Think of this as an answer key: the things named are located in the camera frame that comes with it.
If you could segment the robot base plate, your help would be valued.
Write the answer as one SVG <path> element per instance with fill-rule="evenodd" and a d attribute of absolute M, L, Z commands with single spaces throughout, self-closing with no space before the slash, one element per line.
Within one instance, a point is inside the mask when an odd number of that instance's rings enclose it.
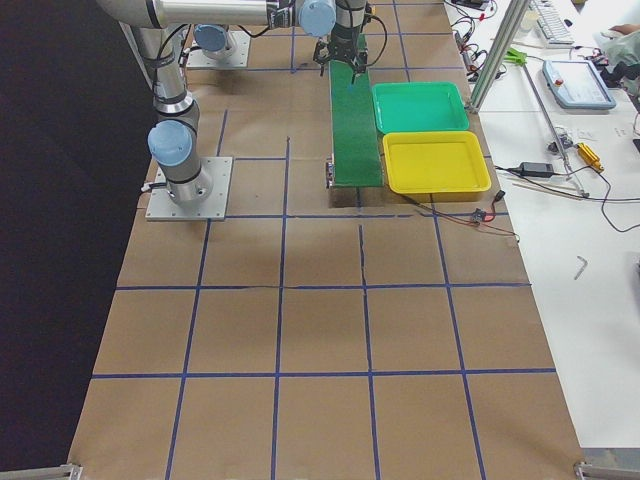
<path fill-rule="evenodd" d="M 233 170 L 232 157 L 202 157 L 199 176 L 185 184 L 168 182 L 156 168 L 145 218 L 148 221 L 223 221 Z"/>
<path fill-rule="evenodd" d="M 187 56 L 186 67 L 190 70 L 237 70 L 248 66 L 251 38 L 243 31 L 228 30 L 233 50 L 230 55 L 214 56 L 201 50 L 195 40 Z"/>

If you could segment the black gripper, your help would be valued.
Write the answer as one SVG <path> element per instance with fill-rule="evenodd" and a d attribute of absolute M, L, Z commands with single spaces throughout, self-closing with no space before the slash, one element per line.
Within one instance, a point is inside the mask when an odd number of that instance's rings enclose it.
<path fill-rule="evenodd" d="M 351 84 L 354 85 L 362 70 L 368 68 L 368 49 L 365 38 L 360 35 L 342 38 L 331 35 L 328 40 L 320 39 L 316 42 L 313 61 L 320 65 L 320 76 L 324 76 L 326 64 L 331 61 L 342 62 L 352 69 Z"/>

